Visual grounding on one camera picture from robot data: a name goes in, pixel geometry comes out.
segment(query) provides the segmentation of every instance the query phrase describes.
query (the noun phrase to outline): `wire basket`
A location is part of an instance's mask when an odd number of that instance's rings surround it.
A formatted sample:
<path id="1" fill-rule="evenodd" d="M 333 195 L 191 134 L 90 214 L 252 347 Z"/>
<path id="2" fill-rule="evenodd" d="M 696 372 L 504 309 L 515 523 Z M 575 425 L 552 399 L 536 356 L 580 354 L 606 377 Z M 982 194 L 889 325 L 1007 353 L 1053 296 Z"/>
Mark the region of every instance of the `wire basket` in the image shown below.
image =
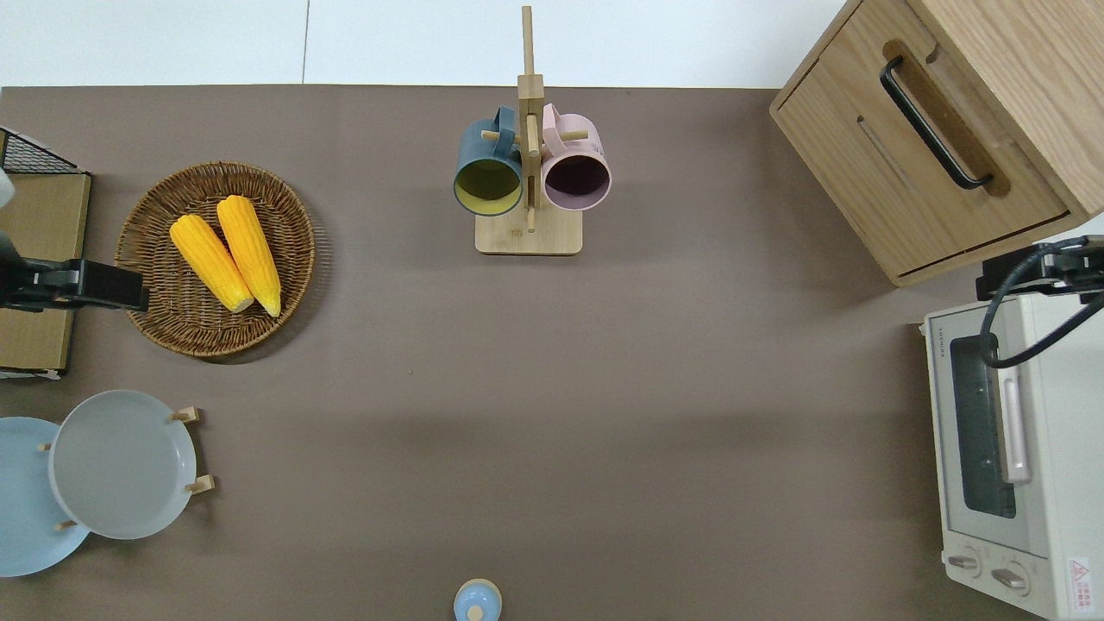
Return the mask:
<path id="1" fill-rule="evenodd" d="M 225 243 L 215 208 L 230 194 L 250 199 L 256 209 L 279 275 L 278 317 L 259 304 L 227 310 L 169 238 L 178 218 L 195 213 Z M 315 232 L 302 201 L 282 179 L 246 164 L 214 161 L 181 170 L 146 192 L 123 225 L 115 263 L 139 272 L 149 287 L 149 309 L 129 313 L 147 338 L 187 356 L 226 356 L 268 338 L 295 313 L 314 272 Z"/>
<path id="2" fill-rule="evenodd" d="M 26 136 L 0 127 L 0 168 L 13 175 L 87 175 Z"/>

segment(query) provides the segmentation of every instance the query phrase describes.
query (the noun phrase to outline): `oven handle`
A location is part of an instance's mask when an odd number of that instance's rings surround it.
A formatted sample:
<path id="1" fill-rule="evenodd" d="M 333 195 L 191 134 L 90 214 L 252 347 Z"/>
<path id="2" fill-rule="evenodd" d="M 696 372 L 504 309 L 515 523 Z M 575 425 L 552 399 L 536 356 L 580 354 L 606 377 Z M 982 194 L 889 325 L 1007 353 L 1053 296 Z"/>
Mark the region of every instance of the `oven handle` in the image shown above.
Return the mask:
<path id="1" fill-rule="evenodd" d="M 1020 406 L 1020 381 L 1016 367 L 997 369 L 1000 393 L 1000 474 L 1006 483 L 1031 481 L 1027 442 L 1023 438 L 1023 409 Z"/>

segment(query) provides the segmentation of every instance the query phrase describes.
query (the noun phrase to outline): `oven knob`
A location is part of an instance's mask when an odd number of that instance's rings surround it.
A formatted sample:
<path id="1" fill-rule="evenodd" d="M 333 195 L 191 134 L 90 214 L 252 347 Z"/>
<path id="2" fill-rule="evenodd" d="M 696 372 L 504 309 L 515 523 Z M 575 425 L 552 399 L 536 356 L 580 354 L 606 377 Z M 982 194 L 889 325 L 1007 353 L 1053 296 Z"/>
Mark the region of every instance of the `oven knob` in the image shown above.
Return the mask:
<path id="1" fill-rule="evenodd" d="M 962 554 L 948 555 L 943 552 L 943 562 L 949 565 L 951 567 L 956 567 L 962 569 L 973 578 L 977 578 L 981 575 L 981 557 L 978 555 L 977 550 L 967 546 Z"/>
<path id="2" fill-rule="evenodd" d="M 948 556 L 947 565 L 953 565 L 960 569 L 977 569 L 977 560 L 968 556 Z"/>
<path id="3" fill-rule="evenodd" d="M 1016 594 L 1018 596 L 1028 594 L 1029 585 L 1027 579 L 1027 571 L 1025 571 L 1023 567 L 1018 562 L 1011 562 L 1009 565 L 1011 569 L 1009 568 L 994 569 L 992 571 L 989 572 L 989 575 L 992 576 L 994 580 L 1000 582 L 1005 587 L 1015 591 Z"/>

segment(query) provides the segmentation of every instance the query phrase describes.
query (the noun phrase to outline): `drawer handle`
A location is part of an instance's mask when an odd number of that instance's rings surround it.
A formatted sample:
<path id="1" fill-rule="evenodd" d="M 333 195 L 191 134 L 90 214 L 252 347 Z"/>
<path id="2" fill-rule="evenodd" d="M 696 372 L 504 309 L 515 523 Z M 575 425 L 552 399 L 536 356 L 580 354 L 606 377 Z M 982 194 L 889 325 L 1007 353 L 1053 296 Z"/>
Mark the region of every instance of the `drawer handle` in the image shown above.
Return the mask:
<path id="1" fill-rule="evenodd" d="M 884 69 L 882 69 L 882 73 L 880 75 L 882 87 L 885 88 L 890 98 L 893 99 L 893 103 L 901 109 L 901 114 L 909 119 L 909 124 L 916 130 L 916 134 L 920 135 L 920 138 L 924 140 L 924 144 L 927 145 L 927 148 L 932 151 L 932 155 L 935 156 L 935 159 L 940 160 L 940 164 L 943 165 L 943 169 L 947 171 L 947 175 L 951 176 L 951 179 L 959 188 L 964 190 L 973 190 L 974 188 L 980 188 L 991 181 L 992 175 L 986 175 L 980 179 L 974 179 L 969 176 L 969 173 L 963 170 L 963 167 L 958 165 L 955 157 L 951 155 L 947 146 L 943 144 L 943 140 L 941 140 L 935 134 L 932 126 L 927 124 L 927 120 L 925 120 L 920 114 L 920 110 L 916 109 L 916 105 L 913 104 L 912 99 L 909 98 L 909 95 L 901 90 L 901 85 L 893 78 L 893 69 L 900 65 L 903 61 L 904 56 L 894 57 L 885 65 Z"/>

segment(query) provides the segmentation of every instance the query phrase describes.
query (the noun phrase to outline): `yellow corn cob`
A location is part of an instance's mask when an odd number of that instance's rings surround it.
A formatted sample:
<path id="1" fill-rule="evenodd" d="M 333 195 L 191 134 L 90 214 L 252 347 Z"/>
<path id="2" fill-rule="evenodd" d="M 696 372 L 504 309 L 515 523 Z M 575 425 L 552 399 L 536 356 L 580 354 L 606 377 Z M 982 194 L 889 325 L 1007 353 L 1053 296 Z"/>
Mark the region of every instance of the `yellow corn cob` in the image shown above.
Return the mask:
<path id="1" fill-rule="evenodd" d="M 253 296 L 269 315 L 279 316 L 279 275 L 253 203 L 245 197 L 226 197 L 219 203 L 219 224 Z"/>
<path id="2" fill-rule="evenodd" d="M 202 218 L 193 213 L 181 215 L 169 227 L 169 236 L 203 284 L 231 313 L 238 313 L 253 304 L 250 287 L 237 272 L 226 246 Z"/>

